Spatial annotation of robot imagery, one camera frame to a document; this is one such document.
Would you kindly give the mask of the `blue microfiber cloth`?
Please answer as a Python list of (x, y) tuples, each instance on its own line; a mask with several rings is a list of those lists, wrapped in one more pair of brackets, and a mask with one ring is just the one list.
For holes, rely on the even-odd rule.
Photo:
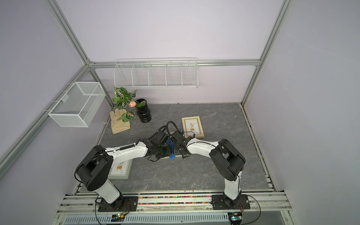
[(170, 150), (171, 150), (170, 151), (171, 154), (170, 154), (169, 158), (170, 159), (175, 159), (176, 155), (174, 153), (174, 143), (173, 143), (173, 141), (171, 139), (168, 139), (166, 143), (169, 145)]

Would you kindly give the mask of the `gold frame with plant print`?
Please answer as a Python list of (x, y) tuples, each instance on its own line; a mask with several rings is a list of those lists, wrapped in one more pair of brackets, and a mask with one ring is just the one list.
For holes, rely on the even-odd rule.
[(204, 131), (199, 116), (182, 118), (185, 137), (204, 138)]

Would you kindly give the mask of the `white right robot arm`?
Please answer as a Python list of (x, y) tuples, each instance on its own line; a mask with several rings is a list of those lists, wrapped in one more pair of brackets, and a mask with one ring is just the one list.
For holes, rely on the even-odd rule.
[(236, 200), (241, 195), (240, 180), (246, 160), (227, 139), (218, 142), (202, 141), (191, 136), (185, 137), (176, 131), (170, 135), (170, 140), (182, 155), (197, 154), (212, 160), (225, 179), (224, 194), (228, 199)]

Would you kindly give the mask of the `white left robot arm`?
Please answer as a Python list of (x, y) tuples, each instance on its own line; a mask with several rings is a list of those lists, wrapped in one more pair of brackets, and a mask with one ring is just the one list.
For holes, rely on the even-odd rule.
[(108, 204), (120, 201), (120, 191), (111, 183), (108, 176), (119, 163), (135, 158), (156, 156), (160, 159), (171, 152), (169, 135), (157, 131), (145, 139), (121, 147), (93, 147), (75, 170), (75, 177), (84, 184), (88, 191), (94, 191)]

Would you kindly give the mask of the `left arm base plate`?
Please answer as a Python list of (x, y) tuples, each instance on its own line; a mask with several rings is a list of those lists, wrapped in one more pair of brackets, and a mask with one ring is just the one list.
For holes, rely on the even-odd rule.
[(135, 212), (137, 210), (139, 197), (137, 196), (120, 196), (113, 203), (108, 203), (100, 198), (98, 203), (99, 212)]

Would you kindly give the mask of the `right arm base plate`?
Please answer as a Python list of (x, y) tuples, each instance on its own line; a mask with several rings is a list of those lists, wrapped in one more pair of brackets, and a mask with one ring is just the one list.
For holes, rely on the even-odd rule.
[(250, 204), (247, 195), (239, 195), (235, 200), (230, 199), (225, 194), (212, 195), (211, 205), (213, 210), (248, 210)]

